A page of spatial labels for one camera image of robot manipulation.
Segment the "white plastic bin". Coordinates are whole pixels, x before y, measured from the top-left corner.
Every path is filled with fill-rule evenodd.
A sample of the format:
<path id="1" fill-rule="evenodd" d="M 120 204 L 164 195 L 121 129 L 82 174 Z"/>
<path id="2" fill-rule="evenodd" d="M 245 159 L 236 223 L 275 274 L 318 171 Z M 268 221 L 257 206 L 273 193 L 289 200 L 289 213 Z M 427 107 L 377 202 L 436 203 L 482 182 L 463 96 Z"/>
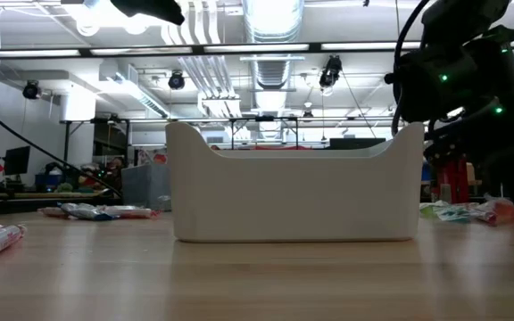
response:
<path id="1" fill-rule="evenodd" d="M 219 150 L 166 129 L 175 236 L 192 243 L 403 241 L 418 230 L 424 128 L 360 150 Z"/>

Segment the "black metal rack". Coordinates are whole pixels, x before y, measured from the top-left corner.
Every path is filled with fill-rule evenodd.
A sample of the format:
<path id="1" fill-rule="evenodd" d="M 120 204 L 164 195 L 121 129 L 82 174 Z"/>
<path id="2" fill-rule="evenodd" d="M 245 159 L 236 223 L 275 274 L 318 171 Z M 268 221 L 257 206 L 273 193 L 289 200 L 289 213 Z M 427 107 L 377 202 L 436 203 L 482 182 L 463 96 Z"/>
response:
<path id="1" fill-rule="evenodd" d="M 279 123 L 280 130 L 293 132 L 295 140 L 290 141 L 295 147 L 303 144 L 313 144 L 313 142 L 300 142 L 298 135 L 302 128 L 306 128 L 306 124 L 319 122 L 322 123 L 321 129 L 327 128 L 327 123 L 336 123 L 337 127 L 344 124 L 353 123 L 357 128 L 368 128 L 370 132 L 374 131 L 381 122 L 392 122 L 392 117 L 273 117 L 273 116 L 255 116 L 247 118 L 183 118 L 183 119 L 90 119 L 90 120 L 62 120 L 61 124 L 65 126 L 64 138 L 64 159 L 67 160 L 70 148 L 70 137 L 85 124 L 107 124 L 109 126 L 122 124 L 121 132 L 126 136 L 124 144 L 121 146 L 113 145 L 109 141 L 104 143 L 98 141 L 99 144 L 105 145 L 111 149 L 122 150 L 122 156 L 128 158 L 128 148 L 146 148 L 146 147 L 162 147 L 165 143 L 134 143 L 133 142 L 133 126 L 134 125 L 163 125 L 167 126 L 170 123 L 187 123 L 195 128 L 209 128 L 222 127 L 226 134 L 229 136 L 228 143 L 216 143 L 216 145 L 226 145 L 234 149 L 237 145 L 242 146 L 257 146 L 265 145 L 264 138 L 247 138 L 236 139 L 235 135 L 243 128 L 251 125 L 252 123 Z"/>

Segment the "black beam with light strips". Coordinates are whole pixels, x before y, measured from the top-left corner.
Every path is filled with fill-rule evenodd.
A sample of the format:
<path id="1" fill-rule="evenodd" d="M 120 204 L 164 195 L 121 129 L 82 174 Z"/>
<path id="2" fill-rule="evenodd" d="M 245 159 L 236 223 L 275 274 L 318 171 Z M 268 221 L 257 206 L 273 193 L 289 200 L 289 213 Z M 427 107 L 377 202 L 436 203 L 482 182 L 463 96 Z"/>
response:
<path id="1" fill-rule="evenodd" d="M 0 60 L 165 57 L 244 54 L 321 54 L 392 52 L 395 42 L 164 45 L 104 48 L 1 49 Z"/>

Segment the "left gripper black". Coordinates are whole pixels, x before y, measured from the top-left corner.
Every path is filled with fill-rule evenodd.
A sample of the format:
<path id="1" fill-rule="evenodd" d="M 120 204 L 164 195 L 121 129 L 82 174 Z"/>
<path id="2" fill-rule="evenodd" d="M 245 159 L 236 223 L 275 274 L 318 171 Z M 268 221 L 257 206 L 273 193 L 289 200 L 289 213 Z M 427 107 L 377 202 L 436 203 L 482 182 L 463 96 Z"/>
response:
<path id="1" fill-rule="evenodd" d="M 180 26 L 185 17 L 177 0 L 159 0 L 159 6 L 154 0 L 110 0 L 111 3 L 127 17 L 137 14 L 153 15 L 159 11 L 159 18 L 163 21 Z"/>

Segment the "clear pink candy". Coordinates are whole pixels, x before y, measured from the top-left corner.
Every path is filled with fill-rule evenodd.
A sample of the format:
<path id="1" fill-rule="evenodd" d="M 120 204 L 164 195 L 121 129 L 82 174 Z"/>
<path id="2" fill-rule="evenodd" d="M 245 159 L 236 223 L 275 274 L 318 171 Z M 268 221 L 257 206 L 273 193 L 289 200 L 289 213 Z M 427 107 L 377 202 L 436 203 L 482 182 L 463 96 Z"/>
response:
<path id="1" fill-rule="evenodd" d="M 473 217 L 490 226 L 514 224 L 514 203 L 505 198 L 491 198 L 474 208 Z"/>

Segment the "white red bag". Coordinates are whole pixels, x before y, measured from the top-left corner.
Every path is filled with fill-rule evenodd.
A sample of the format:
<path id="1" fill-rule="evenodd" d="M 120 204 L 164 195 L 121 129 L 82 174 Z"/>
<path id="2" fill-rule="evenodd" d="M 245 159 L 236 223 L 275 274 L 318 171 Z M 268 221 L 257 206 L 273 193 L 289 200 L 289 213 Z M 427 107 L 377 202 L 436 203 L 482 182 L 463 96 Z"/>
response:
<path id="1" fill-rule="evenodd" d="M 164 149 L 139 149 L 137 151 L 137 164 L 139 166 L 148 164 L 166 164 L 167 161 L 167 152 Z"/>

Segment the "black aluminium table frame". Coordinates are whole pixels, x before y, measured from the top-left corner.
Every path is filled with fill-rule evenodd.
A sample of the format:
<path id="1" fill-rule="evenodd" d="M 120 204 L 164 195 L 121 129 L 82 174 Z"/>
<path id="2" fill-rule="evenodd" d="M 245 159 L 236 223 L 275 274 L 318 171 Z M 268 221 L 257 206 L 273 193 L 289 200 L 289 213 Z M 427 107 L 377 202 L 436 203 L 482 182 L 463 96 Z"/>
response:
<path id="1" fill-rule="evenodd" d="M 0 193 L 0 214 L 33 212 L 68 202 L 121 205 L 122 199 L 109 193 L 17 193 L 13 199 L 6 199 L 6 194 Z"/>

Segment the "silver ventilation duct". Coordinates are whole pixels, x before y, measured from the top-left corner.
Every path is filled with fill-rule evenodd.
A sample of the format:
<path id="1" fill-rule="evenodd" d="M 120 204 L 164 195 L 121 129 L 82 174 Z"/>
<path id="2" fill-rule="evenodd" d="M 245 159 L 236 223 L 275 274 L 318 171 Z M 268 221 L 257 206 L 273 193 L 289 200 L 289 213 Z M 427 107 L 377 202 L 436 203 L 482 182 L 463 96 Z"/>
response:
<path id="1" fill-rule="evenodd" d="M 247 41 L 252 44 L 293 43 L 303 22 L 304 0 L 242 0 Z M 283 88 L 291 71 L 289 54 L 254 56 L 253 78 L 262 90 Z"/>

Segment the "black ceiling spotlight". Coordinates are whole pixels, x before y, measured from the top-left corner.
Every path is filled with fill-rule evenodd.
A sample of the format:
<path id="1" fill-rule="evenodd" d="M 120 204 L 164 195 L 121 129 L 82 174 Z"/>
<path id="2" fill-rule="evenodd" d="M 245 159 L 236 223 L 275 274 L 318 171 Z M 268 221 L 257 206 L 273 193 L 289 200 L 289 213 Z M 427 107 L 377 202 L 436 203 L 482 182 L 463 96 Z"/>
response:
<path id="1" fill-rule="evenodd" d="M 37 80 L 28 80 L 22 90 L 22 95 L 29 100 L 38 100 L 42 96 L 42 89 L 39 87 L 39 82 Z"/>
<path id="2" fill-rule="evenodd" d="M 322 89 L 332 87 L 340 77 L 343 70 L 342 61 L 339 55 L 330 55 L 324 70 L 319 78 L 319 85 Z"/>
<path id="3" fill-rule="evenodd" d="M 182 70 L 174 70 L 168 80 L 168 86 L 171 90 L 181 90 L 185 87 L 185 79 Z"/>

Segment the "red soda can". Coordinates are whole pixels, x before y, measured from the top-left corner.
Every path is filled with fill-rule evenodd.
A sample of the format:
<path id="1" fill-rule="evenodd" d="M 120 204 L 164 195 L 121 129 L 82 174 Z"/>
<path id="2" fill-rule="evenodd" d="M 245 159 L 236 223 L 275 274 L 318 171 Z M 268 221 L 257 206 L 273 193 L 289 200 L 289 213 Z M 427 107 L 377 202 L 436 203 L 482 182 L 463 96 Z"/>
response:
<path id="1" fill-rule="evenodd" d="M 436 167 L 439 198 L 449 203 L 468 202 L 467 163 L 463 158 Z"/>

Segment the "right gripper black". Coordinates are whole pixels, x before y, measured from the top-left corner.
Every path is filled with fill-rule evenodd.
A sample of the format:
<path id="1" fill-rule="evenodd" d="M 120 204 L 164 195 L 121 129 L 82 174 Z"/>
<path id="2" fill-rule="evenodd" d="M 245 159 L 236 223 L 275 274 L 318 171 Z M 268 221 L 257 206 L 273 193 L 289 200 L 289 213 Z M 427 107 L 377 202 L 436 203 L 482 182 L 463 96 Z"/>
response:
<path id="1" fill-rule="evenodd" d="M 490 155 L 514 147 L 514 107 L 491 103 L 425 133 L 429 143 L 424 158 L 439 165 L 465 156 L 482 162 Z M 490 192 L 503 189 L 514 204 L 514 157 L 490 160 L 483 165 L 483 179 Z"/>

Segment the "blue box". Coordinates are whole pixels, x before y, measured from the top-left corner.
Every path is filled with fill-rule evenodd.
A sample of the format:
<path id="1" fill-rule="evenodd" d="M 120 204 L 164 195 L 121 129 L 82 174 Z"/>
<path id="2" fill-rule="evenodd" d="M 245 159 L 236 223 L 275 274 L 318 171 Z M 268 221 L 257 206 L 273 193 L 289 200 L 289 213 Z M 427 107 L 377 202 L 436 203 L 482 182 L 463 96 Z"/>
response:
<path id="1" fill-rule="evenodd" d="M 37 188 L 56 188 L 62 182 L 62 174 L 36 174 L 35 185 Z"/>

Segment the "clear grey plastic bin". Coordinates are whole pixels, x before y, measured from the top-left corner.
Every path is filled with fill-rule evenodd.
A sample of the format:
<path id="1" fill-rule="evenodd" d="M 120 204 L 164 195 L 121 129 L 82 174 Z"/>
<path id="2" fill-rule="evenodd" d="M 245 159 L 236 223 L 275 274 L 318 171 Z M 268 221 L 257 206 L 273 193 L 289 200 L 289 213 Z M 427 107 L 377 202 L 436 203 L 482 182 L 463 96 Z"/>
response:
<path id="1" fill-rule="evenodd" d="M 153 163 L 121 171 L 125 205 L 151 210 L 171 210 L 170 171 L 167 165 Z"/>

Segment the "black wide monitor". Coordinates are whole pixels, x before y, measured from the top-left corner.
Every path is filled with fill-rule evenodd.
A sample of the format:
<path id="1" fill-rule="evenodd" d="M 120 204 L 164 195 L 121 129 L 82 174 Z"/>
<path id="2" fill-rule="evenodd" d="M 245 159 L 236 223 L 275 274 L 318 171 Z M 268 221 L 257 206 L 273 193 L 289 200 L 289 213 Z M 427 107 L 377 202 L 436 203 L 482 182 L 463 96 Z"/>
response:
<path id="1" fill-rule="evenodd" d="M 331 138 L 329 150 L 359 150 L 384 143 L 384 138 Z"/>

